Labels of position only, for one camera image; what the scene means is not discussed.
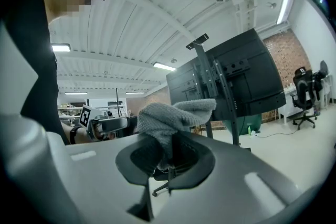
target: gray towel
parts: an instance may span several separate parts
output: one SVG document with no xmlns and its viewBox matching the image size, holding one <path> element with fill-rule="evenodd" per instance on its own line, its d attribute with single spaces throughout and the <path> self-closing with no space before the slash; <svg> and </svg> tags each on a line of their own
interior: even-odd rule
<svg viewBox="0 0 336 224">
<path fill-rule="evenodd" d="M 180 102 L 173 106 L 151 103 L 140 110 L 138 131 L 156 138 L 164 149 L 164 156 L 158 166 L 160 170 L 167 169 L 168 160 L 173 158 L 172 135 L 185 131 L 186 127 L 206 123 L 215 108 L 215 99 L 203 99 Z"/>
</svg>

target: black shirt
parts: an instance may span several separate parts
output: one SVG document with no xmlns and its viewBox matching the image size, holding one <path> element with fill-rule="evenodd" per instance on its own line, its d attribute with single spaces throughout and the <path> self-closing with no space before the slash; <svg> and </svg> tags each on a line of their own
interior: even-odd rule
<svg viewBox="0 0 336 224">
<path fill-rule="evenodd" d="M 57 112 L 57 63 L 50 44 L 44 0 L 13 0 L 5 24 L 19 51 L 38 74 L 21 115 L 58 133 L 69 144 Z"/>
</svg>

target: white desk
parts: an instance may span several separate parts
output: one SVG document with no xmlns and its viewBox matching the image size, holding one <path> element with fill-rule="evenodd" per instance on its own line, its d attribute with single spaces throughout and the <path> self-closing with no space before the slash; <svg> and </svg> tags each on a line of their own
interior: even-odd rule
<svg viewBox="0 0 336 224">
<path fill-rule="evenodd" d="M 292 96 L 290 95 L 293 93 L 296 93 L 296 88 L 294 86 L 285 88 L 284 93 L 286 97 L 286 104 L 278 108 L 278 114 L 279 114 L 279 119 L 281 118 L 280 115 L 284 116 L 283 122 L 284 124 L 287 124 L 287 117 L 292 116 L 296 113 L 302 112 L 302 109 L 298 107 L 294 107 L 293 105 Z"/>
<path fill-rule="evenodd" d="M 332 74 L 328 74 L 324 79 L 321 79 L 323 89 L 320 91 L 320 102 L 322 109 L 328 109 L 329 99 L 333 99 Z"/>
</svg>

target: cable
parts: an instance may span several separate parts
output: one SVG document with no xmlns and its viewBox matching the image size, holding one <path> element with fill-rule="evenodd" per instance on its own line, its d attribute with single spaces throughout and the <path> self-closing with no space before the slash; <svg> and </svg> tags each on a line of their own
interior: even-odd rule
<svg viewBox="0 0 336 224">
<path fill-rule="evenodd" d="M 270 135 L 267 135 L 267 136 L 259 136 L 259 135 L 256 134 L 256 136 L 259 137 L 259 138 L 267 138 L 267 137 L 270 137 L 270 136 L 276 135 L 276 134 L 270 134 Z"/>
<path fill-rule="evenodd" d="M 243 124 L 241 125 L 242 127 L 240 128 L 240 132 L 239 132 L 238 135 L 240 135 L 242 133 L 242 130 L 243 130 L 243 127 L 244 127 L 244 123 L 245 123 L 245 118 L 246 118 L 246 116 L 244 117 Z"/>
</svg>

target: large black monitor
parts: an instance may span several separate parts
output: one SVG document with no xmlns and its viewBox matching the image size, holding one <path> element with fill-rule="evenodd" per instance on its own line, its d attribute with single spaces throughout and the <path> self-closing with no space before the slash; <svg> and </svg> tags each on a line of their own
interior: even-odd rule
<svg viewBox="0 0 336 224">
<path fill-rule="evenodd" d="M 231 87 L 237 117 L 267 112 L 286 104 L 277 67 L 254 29 L 219 44 L 205 52 L 205 55 L 210 70 L 202 68 L 202 59 L 196 57 L 167 75 L 172 104 L 201 98 L 196 88 L 195 73 L 198 73 L 203 96 L 217 101 L 212 120 L 230 119 L 232 112 L 214 60 L 218 60 Z M 208 74 L 204 74 L 209 71 L 214 82 L 206 76 Z M 217 96 L 211 95 L 211 88 L 217 88 Z"/>
</svg>

